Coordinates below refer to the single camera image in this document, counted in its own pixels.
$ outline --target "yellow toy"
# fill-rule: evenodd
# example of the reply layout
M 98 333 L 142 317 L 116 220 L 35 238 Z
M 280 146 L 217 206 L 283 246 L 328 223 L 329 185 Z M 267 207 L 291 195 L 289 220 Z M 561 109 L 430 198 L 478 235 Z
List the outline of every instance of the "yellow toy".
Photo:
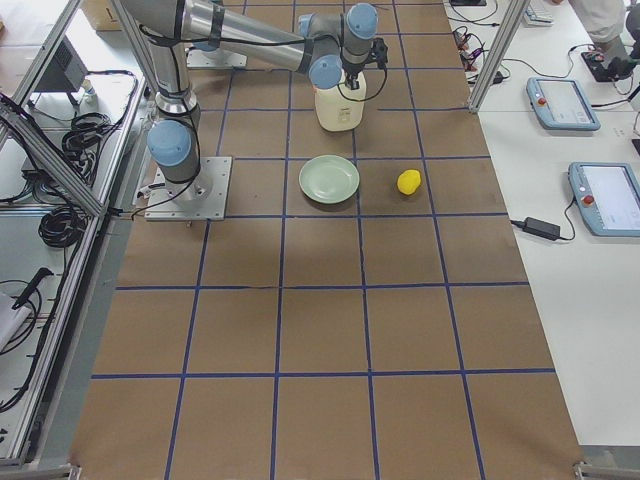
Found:
M 405 195 L 413 195 L 422 184 L 422 177 L 418 170 L 405 170 L 398 177 L 396 185 L 398 190 Z

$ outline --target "metal base plate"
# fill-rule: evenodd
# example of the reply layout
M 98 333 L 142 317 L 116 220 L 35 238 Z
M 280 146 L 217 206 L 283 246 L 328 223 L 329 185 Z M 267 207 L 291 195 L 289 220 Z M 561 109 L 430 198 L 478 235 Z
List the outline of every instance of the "metal base plate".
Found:
M 187 56 L 187 67 L 193 70 L 229 70 L 247 68 L 247 57 L 239 53 L 224 52 L 215 59 L 205 56 L 201 50 L 192 50 Z
M 213 179 L 213 188 L 202 200 L 177 203 L 173 200 L 151 207 L 145 211 L 150 221 L 223 220 L 227 206 L 231 157 L 202 157 L 201 168 Z M 164 175 L 158 169 L 154 183 L 164 182 Z M 149 197 L 149 205 L 164 202 L 169 198 L 165 189 L 154 190 Z

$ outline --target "power adapter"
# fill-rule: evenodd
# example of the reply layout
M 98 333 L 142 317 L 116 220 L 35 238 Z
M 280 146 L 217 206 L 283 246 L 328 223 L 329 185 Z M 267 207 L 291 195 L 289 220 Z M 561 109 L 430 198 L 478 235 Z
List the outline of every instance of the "power adapter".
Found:
M 553 223 L 544 222 L 542 220 L 538 220 L 537 218 L 527 217 L 524 219 L 524 222 L 511 220 L 511 223 L 516 227 L 522 229 L 523 232 L 530 233 L 531 235 L 535 235 L 537 237 L 546 238 L 547 240 L 551 240 L 555 242 L 560 236 L 560 227 L 558 225 L 554 225 Z

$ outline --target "white bottle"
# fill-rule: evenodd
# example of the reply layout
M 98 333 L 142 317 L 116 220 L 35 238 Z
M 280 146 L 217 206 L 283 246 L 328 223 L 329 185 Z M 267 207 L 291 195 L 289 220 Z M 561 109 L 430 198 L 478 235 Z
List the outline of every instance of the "white bottle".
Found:
M 320 125 L 330 132 L 342 132 L 356 128 L 362 120 L 362 110 L 365 102 L 354 102 L 347 100 L 364 100 L 367 95 L 367 83 L 362 72 L 358 74 L 359 88 L 350 90 L 344 84 L 344 74 L 340 80 L 340 91 L 338 87 L 321 90 L 315 88 L 316 115 Z

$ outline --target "white table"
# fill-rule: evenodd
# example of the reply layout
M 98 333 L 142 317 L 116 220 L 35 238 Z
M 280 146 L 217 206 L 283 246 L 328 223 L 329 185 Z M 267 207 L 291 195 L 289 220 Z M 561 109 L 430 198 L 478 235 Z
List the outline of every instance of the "white table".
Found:
M 567 50 L 588 43 L 589 37 L 567 2 L 547 6 L 555 24 L 523 25 L 507 57 L 526 60 L 544 73 L 564 74 Z M 500 0 L 500 10 L 504 7 Z M 485 8 L 459 10 L 478 18 L 491 8 L 489 0 Z M 468 28 L 487 45 L 497 31 Z M 573 56 L 576 65 L 570 78 L 580 81 L 592 103 L 624 98 L 612 84 L 596 83 L 579 54 Z M 566 173 L 571 162 L 627 162 L 640 178 L 640 156 L 631 144 L 636 114 L 624 104 L 598 112 L 602 128 L 597 132 L 550 133 L 541 128 L 524 91 L 526 80 L 536 75 L 525 65 L 507 65 L 512 78 L 490 89 L 479 117 L 509 215 L 556 223 L 568 236 L 563 211 L 572 197 Z M 518 246 L 578 442 L 638 446 L 640 239 L 595 237 L 575 206 L 569 215 L 576 227 L 574 241 L 552 243 L 517 231 Z

